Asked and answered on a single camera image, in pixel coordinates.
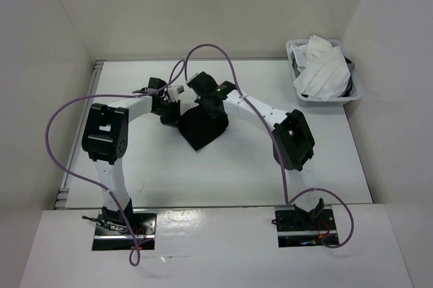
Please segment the black skirt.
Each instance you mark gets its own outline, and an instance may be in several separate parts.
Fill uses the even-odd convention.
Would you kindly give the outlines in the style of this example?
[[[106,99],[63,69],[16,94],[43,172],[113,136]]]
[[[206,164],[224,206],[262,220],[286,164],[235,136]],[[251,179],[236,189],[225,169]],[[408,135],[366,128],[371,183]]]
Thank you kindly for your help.
[[[221,136],[228,125],[226,114],[212,118],[199,105],[187,110],[178,121],[179,132],[195,151]]]

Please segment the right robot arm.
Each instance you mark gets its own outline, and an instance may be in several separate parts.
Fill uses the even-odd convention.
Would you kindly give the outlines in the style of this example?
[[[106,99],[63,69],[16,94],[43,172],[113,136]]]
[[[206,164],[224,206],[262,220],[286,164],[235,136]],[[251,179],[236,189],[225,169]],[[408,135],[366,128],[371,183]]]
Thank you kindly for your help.
[[[287,172],[306,176],[305,165],[314,156],[315,140],[304,114],[297,109],[279,110],[246,94],[237,79],[218,84],[206,72],[200,72],[187,81],[196,94],[198,107],[211,120],[234,115],[266,132],[271,139],[273,157],[281,170],[283,196],[286,204],[295,204],[302,195],[313,192],[303,189],[289,198]]]

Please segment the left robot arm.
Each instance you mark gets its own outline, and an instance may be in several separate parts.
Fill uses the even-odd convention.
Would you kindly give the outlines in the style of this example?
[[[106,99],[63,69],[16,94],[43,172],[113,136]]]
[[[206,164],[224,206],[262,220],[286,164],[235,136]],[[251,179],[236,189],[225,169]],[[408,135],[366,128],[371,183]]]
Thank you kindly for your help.
[[[94,103],[87,117],[82,148],[97,170],[103,186],[103,204],[98,222],[128,233],[135,224],[132,199],[127,192],[122,158],[129,138],[129,123],[145,114],[155,114],[161,123],[176,127],[180,118],[182,85],[168,86],[151,78],[148,86],[111,104]]]

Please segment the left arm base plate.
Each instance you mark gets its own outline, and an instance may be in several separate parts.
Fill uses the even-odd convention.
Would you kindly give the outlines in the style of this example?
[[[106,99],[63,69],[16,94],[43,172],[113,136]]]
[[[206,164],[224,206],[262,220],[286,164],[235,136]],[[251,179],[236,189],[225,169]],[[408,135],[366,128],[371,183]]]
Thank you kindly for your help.
[[[103,220],[101,213],[96,218],[82,216],[82,219],[95,223],[93,251],[129,251],[134,249],[134,240],[125,224]],[[138,240],[139,249],[154,250],[156,213],[139,212],[132,214],[131,227]]]

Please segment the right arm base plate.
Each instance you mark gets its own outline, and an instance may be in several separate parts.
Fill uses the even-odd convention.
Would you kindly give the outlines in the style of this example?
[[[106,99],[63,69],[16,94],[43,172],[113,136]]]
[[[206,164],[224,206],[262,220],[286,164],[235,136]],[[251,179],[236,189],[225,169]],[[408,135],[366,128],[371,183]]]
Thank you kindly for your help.
[[[277,230],[279,247],[322,246],[322,240],[330,246],[340,244],[331,208],[325,208],[313,221],[295,208],[277,208],[271,223]]]

